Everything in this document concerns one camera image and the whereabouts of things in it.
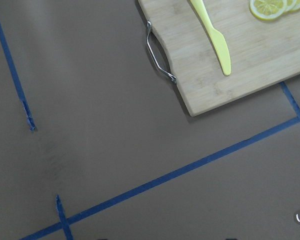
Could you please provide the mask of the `yellow plastic knife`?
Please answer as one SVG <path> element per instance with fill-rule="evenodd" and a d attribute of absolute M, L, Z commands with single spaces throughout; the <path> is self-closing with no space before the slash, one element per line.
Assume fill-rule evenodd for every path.
<path fill-rule="evenodd" d="M 193 6 L 194 10 L 196 11 L 198 17 L 200 18 L 208 33 L 210 41 L 214 47 L 216 56 L 219 60 L 223 74 L 225 76 L 229 76 L 232 72 L 231 57 L 228 44 L 224 35 L 214 28 L 210 20 L 209 14 L 207 12 L 207 9 L 205 7 L 205 4 L 202 0 L 191 0 L 190 3 Z"/>

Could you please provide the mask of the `wooden cutting board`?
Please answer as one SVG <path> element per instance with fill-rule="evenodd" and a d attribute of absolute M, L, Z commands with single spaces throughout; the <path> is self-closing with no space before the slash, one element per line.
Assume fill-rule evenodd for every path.
<path fill-rule="evenodd" d="M 191 116 L 197 116 L 300 74 L 300 9 L 272 21 L 253 16 L 247 0 L 206 0 L 227 43 L 231 74 L 188 0 L 141 0 Z"/>

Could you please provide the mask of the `lemon slice front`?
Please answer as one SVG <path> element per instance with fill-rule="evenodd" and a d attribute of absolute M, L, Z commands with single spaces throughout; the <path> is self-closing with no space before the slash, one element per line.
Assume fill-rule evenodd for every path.
<path fill-rule="evenodd" d="M 280 17 L 287 8 L 286 0 L 250 0 L 250 12 L 263 21 L 272 21 Z"/>

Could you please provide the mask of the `lemon slice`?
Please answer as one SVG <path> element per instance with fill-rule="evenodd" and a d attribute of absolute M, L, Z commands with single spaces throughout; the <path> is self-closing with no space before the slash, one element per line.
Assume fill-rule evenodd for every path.
<path fill-rule="evenodd" d="M 286 7 L 284 12 L 289 12 L 296 5 L 297 0 L 286 0 Z"/>
<path fill-rule="evenodd" d="M 300 0 L 296 0 L 295 5 L 291 8 L 291 11 L 297 11 L 300 9 Z"/>
<path fill-rule="evenodd" d="M 280 17 L 287 8 L 286 0 L 250 0 L 250 12 L 263 21 L 272 21 Z"/>

